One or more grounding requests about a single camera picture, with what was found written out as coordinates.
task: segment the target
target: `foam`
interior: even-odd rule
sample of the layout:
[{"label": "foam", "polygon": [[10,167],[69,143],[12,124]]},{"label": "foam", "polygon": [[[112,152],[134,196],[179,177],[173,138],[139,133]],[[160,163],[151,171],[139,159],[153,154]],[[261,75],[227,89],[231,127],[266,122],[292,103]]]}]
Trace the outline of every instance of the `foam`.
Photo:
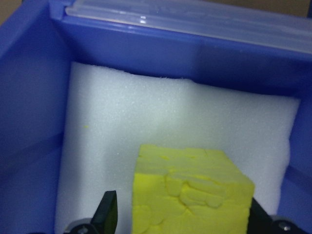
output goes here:
[{"label": "foam", "polygon": [[299,101],[72,64],[55,231],[92,217],[117,190],[116,234],[131,232],[139,146],[221,149],[256,185],[270,213],[279,204]]}]

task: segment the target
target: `transparent plastic lid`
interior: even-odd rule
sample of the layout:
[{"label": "transparent plastic lid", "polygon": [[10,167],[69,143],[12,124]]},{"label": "transparent plastic lid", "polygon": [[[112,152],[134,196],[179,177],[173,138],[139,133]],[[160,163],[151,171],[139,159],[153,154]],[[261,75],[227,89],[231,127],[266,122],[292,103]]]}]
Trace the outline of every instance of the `transparent plastic lid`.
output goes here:
[{"label": "transparent plastic lid", "polygon": [[74,17],[312,54],[312,19],[199,0],[76,0],[65,11]]}]

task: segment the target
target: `screw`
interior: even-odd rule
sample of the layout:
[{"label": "screw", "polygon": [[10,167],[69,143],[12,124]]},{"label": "screw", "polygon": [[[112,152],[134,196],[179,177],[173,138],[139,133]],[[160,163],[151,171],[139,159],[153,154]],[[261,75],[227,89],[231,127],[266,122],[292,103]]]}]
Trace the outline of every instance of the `screw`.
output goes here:
[{"label": "screw", "polygon": [[77,231],[77,233],[78,234],[86,234],[86,233],[88,233],[88,229],[85,227],[85,226],[83,226],[83,228],[81,228],[81,229],[79,229],[78,231]]},{"label": "screw", "polygon": [[278,226],[286,232],[292,229],[291,226],[287,222],[280,222],[278,223]]}]

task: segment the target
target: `sponge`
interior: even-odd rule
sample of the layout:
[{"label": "sponge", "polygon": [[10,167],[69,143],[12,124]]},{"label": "sponge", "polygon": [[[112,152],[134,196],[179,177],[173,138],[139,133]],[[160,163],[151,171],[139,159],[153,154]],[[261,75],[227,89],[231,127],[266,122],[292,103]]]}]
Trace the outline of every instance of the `sponge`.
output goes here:
[{"label": "sponge", "polygon": [[55,233],[62,234],[72,221],[92,217],[107,190],[117,191],[116,234],[129,233],[136,158],[146,143],[224,150],[255,183],[259,204],[270,215],[276,214],[299,103],[292,97],[74,62]]},{"label": "sponge", "polygon": [[243,234],[253,182],[220,150],[142,145],[132,234]]}]

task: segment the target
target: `yellow sponge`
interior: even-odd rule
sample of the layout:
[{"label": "yellow sponge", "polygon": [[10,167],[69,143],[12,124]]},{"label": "yellow sponge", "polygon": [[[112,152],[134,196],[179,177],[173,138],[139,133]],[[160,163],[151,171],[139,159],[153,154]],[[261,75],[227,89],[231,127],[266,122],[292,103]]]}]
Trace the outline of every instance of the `yellow sponge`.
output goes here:
[{"label": "yellow sponge", "polygon": [[244,234],[253,194],[223,151],[142,145],[132,234]]}]

